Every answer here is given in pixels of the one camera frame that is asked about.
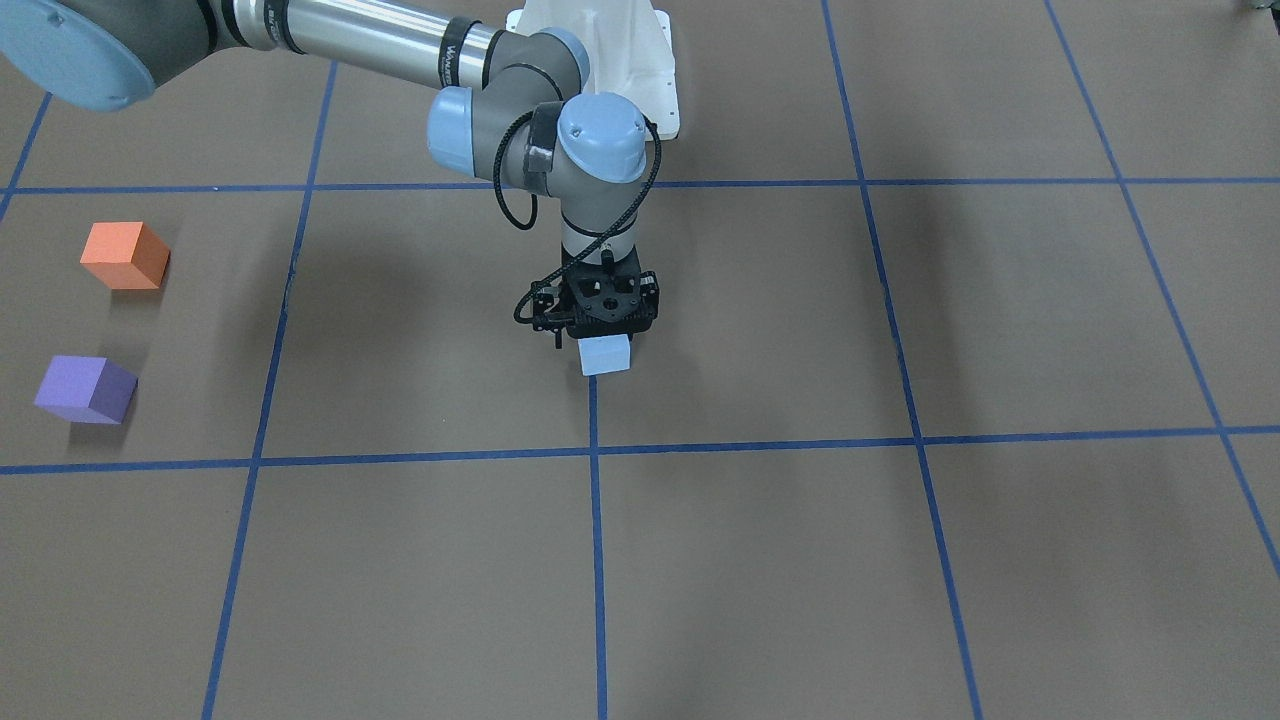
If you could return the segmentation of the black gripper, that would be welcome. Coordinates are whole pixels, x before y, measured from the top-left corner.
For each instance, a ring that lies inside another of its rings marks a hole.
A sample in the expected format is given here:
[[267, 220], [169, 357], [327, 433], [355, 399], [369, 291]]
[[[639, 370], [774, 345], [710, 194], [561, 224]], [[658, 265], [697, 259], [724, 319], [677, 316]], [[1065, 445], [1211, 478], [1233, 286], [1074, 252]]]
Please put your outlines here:
[[659, 315], [660, 287], [632, 250], [611, 265], [580, 263], [559, 283], [559, 309], [571, 315], [576, 340], [632, 336], [650, 329]]

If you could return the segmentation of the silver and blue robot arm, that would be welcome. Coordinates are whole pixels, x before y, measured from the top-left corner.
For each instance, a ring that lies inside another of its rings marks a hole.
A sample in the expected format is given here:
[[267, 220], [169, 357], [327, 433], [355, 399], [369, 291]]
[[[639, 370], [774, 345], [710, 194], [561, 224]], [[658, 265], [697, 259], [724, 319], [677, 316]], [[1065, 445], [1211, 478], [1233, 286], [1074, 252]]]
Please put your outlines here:
[[5, 1], [3, 55], [74, 106], [119, 111], [230, 47], [287, 50], [434, 88], [436, 164], [559, 202], [561, 265], [513, 318], [576, 340], [648, 331], [657, 275], [635, 222], [660, 169], [657, 124], [630, 99], [588, 90], [570, 31], [518, 35], [393, 1]]

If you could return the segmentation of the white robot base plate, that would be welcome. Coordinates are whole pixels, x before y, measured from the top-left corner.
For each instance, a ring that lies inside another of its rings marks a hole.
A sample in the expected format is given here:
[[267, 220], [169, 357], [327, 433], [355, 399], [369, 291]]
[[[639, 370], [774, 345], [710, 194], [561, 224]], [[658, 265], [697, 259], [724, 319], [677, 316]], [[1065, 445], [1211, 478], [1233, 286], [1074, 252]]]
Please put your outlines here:
[[652, 1], [525, 1], [506, 17], [506, 29], [531, 35], [562, 28], [585, 46], [589, 94], [618, 94], [657, 124], [660, 140], [678, 137], [673, 23]]

